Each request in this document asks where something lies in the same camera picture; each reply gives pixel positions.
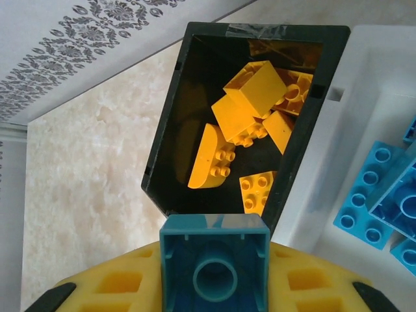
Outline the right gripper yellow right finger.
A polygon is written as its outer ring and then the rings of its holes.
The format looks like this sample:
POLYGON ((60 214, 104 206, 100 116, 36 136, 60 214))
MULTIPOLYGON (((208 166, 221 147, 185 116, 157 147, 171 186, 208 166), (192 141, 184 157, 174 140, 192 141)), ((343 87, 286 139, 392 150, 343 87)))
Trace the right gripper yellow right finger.
POLYGON ((268 312, 399 312, 355 272, 272 242, 268 312))

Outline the small blue lego brick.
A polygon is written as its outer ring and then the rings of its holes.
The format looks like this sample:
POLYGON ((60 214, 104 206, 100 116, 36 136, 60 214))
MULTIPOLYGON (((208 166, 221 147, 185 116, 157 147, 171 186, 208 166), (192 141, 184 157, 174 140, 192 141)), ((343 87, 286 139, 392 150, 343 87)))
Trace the small blue lego brick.
POLYGON ((270 231, 256 214, 173 214, 159 232, 163 312, 268 312, 270 231))

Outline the black plastic container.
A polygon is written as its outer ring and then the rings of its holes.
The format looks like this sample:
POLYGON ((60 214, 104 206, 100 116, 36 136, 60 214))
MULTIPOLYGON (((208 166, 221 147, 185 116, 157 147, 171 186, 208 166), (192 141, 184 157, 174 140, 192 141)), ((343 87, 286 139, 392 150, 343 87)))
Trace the black plastic container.
POLYGON ((239 178, 275 171, 277 176, 262 218, 270 230, 281 214, 309 144, 340 58, 350 36, 345 25, 267 25, 190 22, 150 149, 142 189, 166 216, 241 213, 239 178), (248 62, 313 75, 289 145, 280 153, 270 138, 238 147, 230 176, 215 188, 191 189, 188 180, 206 124, 214 124, 212 104, 224 85, 248 62))

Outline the yellow lego brick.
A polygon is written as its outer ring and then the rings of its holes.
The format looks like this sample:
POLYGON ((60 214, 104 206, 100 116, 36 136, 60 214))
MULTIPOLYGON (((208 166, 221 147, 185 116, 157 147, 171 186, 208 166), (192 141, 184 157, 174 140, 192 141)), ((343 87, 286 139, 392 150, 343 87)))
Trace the yellow lego brick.
POLYGON ((290 116, 280 111, 274 111, 263 120, 264 128, 282 155, 285 153, 289 143, 294 124, 295 122, 290 116))
POLYGON ((200 146, 188 181, 190 189, 219 187, 230 175, 235 145, 225 140, 217 125, 205 124, 200 146))
POLYGON ((261 216, 277 171, 267 171, 239 178, 243 209, 246 214, 261 216))
POLYGON ((285 95, 287 86, 272 63, 264 60, 247 63, 224 91, 248 114, 262 118, 285 95))
POLYGON ((313 74, 283 68, 275 68, 275 70, 285 83, 287 91, 272 109, 298 116, 306 102, 313 74))
POLYGON ((211 109, 225 140, 229 143, 248 148, 254 144, 255 139, 268 135, 262 119, 253 117, 228 95, 221 97, 211 109))

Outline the white plastic container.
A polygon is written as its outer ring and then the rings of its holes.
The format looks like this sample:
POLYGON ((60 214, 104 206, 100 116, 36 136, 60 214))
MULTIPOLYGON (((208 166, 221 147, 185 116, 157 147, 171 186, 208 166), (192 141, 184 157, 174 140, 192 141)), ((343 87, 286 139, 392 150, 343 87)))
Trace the white plastic container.
POLYGON ((377 140, 401 146, 416 115, 416 26, 354 27, 272 241, 322 257, 375 249, 333 224, 377 140))

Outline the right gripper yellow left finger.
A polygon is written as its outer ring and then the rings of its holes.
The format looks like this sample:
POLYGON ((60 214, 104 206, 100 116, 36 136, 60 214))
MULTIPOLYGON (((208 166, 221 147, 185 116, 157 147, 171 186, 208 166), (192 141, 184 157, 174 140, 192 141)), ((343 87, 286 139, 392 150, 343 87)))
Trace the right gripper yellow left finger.
POLYGON ((162 312, 158 242, 70 276, 24 312, 162 312))

